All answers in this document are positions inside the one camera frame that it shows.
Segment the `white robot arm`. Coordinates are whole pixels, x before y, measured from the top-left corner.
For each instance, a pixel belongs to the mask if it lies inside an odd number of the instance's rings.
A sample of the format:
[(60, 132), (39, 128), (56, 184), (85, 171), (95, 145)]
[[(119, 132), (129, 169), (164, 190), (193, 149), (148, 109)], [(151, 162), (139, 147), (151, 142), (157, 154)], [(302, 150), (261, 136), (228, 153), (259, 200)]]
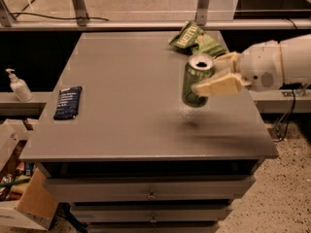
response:
[(254, 44), (215, 59), (216, 73), (191, 86), (201, 97), (232, 95), (243, 87), (276, 90), (284, 84), (311, 82), (311, 35)]

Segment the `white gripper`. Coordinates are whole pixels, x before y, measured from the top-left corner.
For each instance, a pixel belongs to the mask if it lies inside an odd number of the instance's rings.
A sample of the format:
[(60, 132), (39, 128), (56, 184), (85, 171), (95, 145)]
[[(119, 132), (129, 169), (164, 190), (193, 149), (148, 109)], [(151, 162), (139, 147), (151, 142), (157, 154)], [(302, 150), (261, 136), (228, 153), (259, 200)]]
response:
[(245, 86), (251, 90), (276, 90), (283, 85), (281, 49), (276, 41), (248, 47), (241, 54), (232, 51), (214, 59), (216, 72), (228, 69), (231, 73), (207, 79), (191, 86), (200, 97), (233, 95)]

